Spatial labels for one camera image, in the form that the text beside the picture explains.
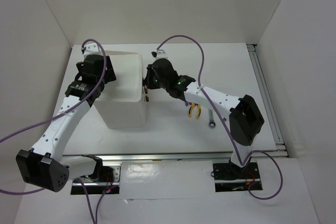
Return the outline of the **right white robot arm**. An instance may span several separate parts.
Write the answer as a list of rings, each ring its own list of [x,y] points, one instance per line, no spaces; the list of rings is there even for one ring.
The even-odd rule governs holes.
[[[164,89],[171,97],[207,108],[223,120],[234,148],[224,177],[234,180],[245,176],[254,139],[265,122],[254,98],[240,98],[201,86],[194,78],[179,75],[165,58],[155,60],[146,70],[143,85],[147,89]]]

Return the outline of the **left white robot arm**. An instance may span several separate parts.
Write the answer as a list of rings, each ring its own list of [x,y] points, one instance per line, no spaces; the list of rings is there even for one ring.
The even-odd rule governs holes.
[[[69,180],[86,176],[91,181],[103,177],[102,159],[81,155],[63,159],[65,147],[77,125],[116,76],[109,56],[88,55],[76,64],[78,73],[68,86],[58,118],[52,120],[42,137],[30,148],[20,150],[16,162],[23,181],[59,192]]]

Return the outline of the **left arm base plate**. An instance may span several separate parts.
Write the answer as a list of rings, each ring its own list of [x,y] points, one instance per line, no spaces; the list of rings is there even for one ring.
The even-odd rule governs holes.
[[[117,195],[120,192],[121,165],[103,165],[98,178],[92,179],[88,175],[79,178],[85,185],[88,195]]]

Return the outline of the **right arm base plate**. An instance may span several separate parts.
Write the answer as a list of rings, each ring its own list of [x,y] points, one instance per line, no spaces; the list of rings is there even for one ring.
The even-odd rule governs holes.
[[[234,174],[228,163],[214,163],[211,176],[214,179],[215,192],[234,192],[262,190],[259,167],[256,162],[248,164],[240,174]]]

